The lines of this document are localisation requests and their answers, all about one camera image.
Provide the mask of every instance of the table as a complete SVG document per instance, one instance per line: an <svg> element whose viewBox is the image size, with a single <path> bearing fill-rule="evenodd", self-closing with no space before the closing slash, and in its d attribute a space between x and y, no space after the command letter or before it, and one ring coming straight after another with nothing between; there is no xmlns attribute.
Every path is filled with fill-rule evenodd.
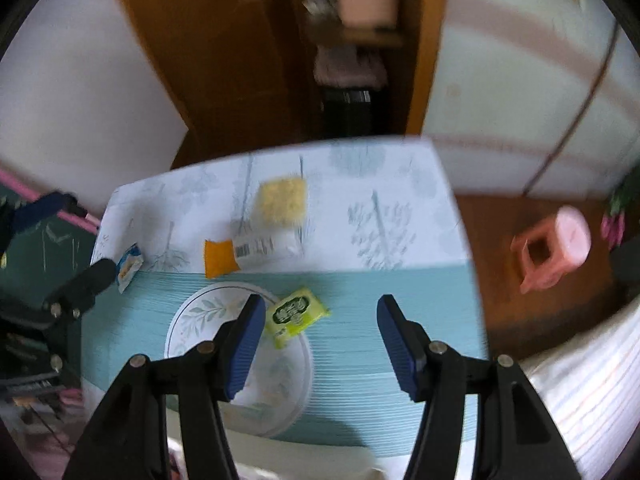
<svg viewBox="0 0 640 480"><path fill-rule="evenodd" d="M282 440L367 446L406 455L422 406L398 387L375 320L391 293L409 319L460 353L486 357L480 302L465 232L431 143L421 139L320 142L232 156L117 189L93 260L140 245L145 267L123 295L114 288L82 319L82 374L105 390L130 355L162 358L169 323L204 278L206 238L250 228L260 182L287 175L308 185L305 256L234 273L279 297L308 286L333 315L306 330L314 386ZM476 413L465 417L474 437Z"/></svg>

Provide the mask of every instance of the green board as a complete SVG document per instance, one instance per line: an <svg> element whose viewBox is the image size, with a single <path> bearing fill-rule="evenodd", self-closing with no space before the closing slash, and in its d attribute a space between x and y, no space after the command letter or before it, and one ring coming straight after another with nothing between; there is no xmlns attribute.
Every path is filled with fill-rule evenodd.
<svg viewBox="0 0 640 480"><path fill-rule="evenodd" d="M0 186L0 200L20 197ZM39 308L47 294L89 266L95 235L58 217L43 220L17 235L0 269L0 301L7 296Z"/></svg>

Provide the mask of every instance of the barcode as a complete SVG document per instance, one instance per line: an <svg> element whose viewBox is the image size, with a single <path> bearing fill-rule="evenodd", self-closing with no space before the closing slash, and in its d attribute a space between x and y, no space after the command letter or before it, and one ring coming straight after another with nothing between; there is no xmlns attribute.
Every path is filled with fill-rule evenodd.
<svg viewBox="0 0 640 480"><path fill-rule="evenodd" d="M249 250L249 244L244 244L236 247L236 258L244 258L248 256L251 251Z"/></svg>

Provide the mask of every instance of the black oval label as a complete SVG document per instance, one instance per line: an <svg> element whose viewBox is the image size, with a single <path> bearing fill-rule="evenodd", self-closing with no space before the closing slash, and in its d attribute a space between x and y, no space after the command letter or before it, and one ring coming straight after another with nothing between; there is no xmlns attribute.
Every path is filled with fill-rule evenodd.
<svg viewBox="0 0 640 480"><path fill-rule="evenodd" d="M294 316L302 314L310 304L311 302L306 296L292 298L276 309L273 313L273 322L279 325L288 323Z"/></svg>

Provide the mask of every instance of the shelf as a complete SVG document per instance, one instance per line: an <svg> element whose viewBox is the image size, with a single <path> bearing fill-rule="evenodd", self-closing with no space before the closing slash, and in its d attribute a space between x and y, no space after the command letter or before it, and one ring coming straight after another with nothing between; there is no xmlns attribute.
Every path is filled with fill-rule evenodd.
<svg viewBox="0 0 640 480"><path fill-rule="evenodd" d="M378 48L401 48L402 35L395 30L375 28L347 28L340 22L307 22L306 35L311 43L322 46L354 44Z"/></svg>

